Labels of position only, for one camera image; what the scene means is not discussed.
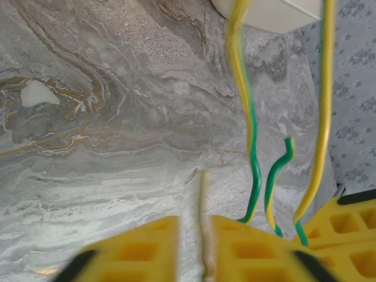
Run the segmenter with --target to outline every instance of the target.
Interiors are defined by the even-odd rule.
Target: gray marble
[[[252,181],[226,23],[208,0],[0,2],[0,281],[46,281],[36,271],[171,214],[180,281],[198,279],[197,169],[210,214],[243,216]],[[274,200],[292,237],[318,128],[310,69],[299,31],[246,28],[244,48],[263,184],[296,138]],[[311,213],[334,190],[327,162]],[[252,224],[268,230],[262,204]]]

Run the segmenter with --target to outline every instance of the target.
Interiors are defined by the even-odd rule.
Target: electrical wire
[[[250,156],[250,166],[253,175],[253,184],[246,215],[238,219],[243,223],[249,223],[254,217],[258,197],[261,191],[261,171],[257,160],[257,118],[253,102],[253,90],[247,73],[247,66],[244,63],[243,51],[241,49],[241,28],[249,10],[251,0],[238,0],[233,9],[230,20],[229,52],[231,66],[235,80],[239,86],[240,98],[243,103],[244,113],[247,122],[247,151]]]
[[[307,211],[320,185],[321,178],[323,176],[325,154],[327,151],[330,134],[333,95],[335,0],[324,1],[324,19],[321,26],[321,36],[323,39],[323,50],[321,53],[320,128],[317,136],[315,161],[310,185],[303,196],[293,219],[300,241],[305,246],[308,245],[308,239],[301,226],[300,220]]]
[[[206,197],[207,187],[209,183],[209,173],[207,170],[199,171],[199,205],[198,218],[199,229],[202,238],[202,263],[204,265],[204,272],[202,274],[202,282],[207,278],[214,276],[214,264],[210,261],[210,250],[212,249],[212,240],[208,224],[205,221]]]
[[[273,216],[273,194],[274,194],[274,187],[276,185],[276,180],[279,171],[293,159],[295,155],[295,140],[292,137],[288,137],[284,140],[286,152],[285,154],[280,157],[271,167],[268,178],[266,180],[266,189],[265,189],[265,197],[264,197],[264,209],[265,215],[269,222],[270,227],[274,230],[275,234],[283,237],[282,230],[274,221]]]

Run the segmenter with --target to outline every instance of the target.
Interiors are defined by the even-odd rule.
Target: yellow plastic part
[[[96,242],[80,252],[97,254],[73,281],[175,282],[179,235],[179,217],[169,216]]]
[[[376,282],[376,240],[321,249],[320,261],[339,278]]]
[[[297,259],[296,251],[318,258],[308,247],[226,217],[212,216],[211,221],[217,246],[217,282],[329,281],[317,280]],[[335,278],[331,281],[342,281],[331,275]]]
[[[343,206],[338,199],[327,202],[304,227],[311,249],[376,240],[376,199]]]

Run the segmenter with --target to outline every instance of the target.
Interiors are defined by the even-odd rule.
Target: gray patterned fabric
[[[376,1],[338,1],[330,156],[350,193],[376,184],[375,13]],[[301,30],[319,94],[320,24]]]

